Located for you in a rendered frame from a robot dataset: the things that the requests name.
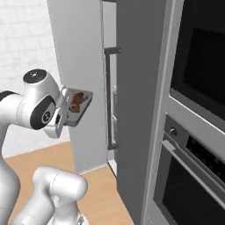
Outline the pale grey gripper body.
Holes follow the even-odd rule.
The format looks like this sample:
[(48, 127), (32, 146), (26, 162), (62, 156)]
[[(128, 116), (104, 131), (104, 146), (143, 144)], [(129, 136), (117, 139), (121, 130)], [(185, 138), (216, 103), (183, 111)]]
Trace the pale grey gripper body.
[(62, 85), (60, 88), (60, 97), (58, 98), (55, 119), (56, 137), (61, 136), (62, 128), (68, 115), (69, 89)]

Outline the brown steak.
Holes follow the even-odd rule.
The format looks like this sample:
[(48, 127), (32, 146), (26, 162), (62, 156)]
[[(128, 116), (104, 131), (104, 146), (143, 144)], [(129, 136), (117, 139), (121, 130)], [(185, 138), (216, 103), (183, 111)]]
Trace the brown steak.
[(73, 113), (79, 113), (80, 105), (87, 99), (88, 96), (84, 92), (75, 93), (69, 105), (70, 111)]

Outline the grey meat container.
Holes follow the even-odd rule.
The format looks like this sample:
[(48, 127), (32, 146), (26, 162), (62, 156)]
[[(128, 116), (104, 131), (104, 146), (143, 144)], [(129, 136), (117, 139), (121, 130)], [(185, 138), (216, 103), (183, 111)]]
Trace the grey meat container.
[[(71, 112), (69, 109), (70, 102), (72, 101), (73, 95), (78, 92), (84, 92), (88, 96), (88, 99), (85, 100), (80, 105), (80, 112)], [(83, 117), (86, 109), (88, 108), (90, 102), (92, 101), (92, 96), (93, 96), (93, 93), (91, 91), (83, 91), (83, 90), (76, 90), (76, 89), (69, 88), (68, 115), (64, 123), (65, 126), (70, 126), (70, 127), (77, 126), (80, 119)]]

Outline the grey freezer door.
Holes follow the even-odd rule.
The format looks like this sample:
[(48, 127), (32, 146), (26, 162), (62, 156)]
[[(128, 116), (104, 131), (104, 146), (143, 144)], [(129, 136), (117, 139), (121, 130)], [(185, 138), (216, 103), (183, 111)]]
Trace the grey freezer door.
[(93, 92), (69, 130), (76, 171), (106, 164), (105, 63), (101, 0), (47, 0), (62, 84)]

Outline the grey fridge body with racks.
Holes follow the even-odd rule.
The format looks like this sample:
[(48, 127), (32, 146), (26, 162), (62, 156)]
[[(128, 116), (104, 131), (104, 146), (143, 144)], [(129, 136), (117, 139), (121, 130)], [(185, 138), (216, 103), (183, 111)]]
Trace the grey fridge body with racks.
[[(116, 0), (102, 0), (103, 28), (104, 28), (104, 49), (116, 47)], [(112, 142), (117, 141), (117, 55), (110, 56), (111, 70), (111, 112), (112, 112)], [(107, 151), (107, 162), (114, 174), (117, 176), (117, 149)]]

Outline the pale grey oven cabinet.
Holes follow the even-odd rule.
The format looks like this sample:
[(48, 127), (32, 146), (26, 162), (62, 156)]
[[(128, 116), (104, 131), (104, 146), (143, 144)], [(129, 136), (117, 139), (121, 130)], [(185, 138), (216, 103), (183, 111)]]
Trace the pale grey oven cabinet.
[(207, 120), (201, 118), (197, 113), (193, 112), (170, 95), (171, 76), (175, 59), (176, 44), (178, 41), (178, 36), (174, 33), (175, 29), (172, 25), (176, 1), (177, 0), (171, 0), (166, 9), (166, 16), (169, 21), (164, 30), (164, 53), (160, 68), (163, 77), (161, 79), (159, 104), (156, 108), (154, 139), (151, 145), (149, 183), (144, 212), (144, 225), (168, 225), (153, 200), (161, 141), (163, 139), (164, 122), (167, 115), (171, 116), (203, 145), (211, 149), (213, 153), (225, 161), (225, 129), (221, 130)]

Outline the steel built-in oven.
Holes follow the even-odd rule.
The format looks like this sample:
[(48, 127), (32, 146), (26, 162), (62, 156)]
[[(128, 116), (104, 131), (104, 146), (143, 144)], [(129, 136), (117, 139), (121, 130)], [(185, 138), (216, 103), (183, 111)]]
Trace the steel built-in oven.
[[(170, 136), (172, 127), (177, 136)], [(163, 139), (182, 149), (225, 189), (225, 161), (167, 115)], [(225, 225), (225, 209), (162, 145), (153, 200), (168, 225)]]

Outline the black built-in microwave oven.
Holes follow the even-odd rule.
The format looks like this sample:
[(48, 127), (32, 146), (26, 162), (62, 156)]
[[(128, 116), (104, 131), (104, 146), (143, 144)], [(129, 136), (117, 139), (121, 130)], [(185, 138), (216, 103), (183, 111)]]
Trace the black built-in microwave oven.
[(225, 0), (177, 0), (170, 95), (225, 129)]

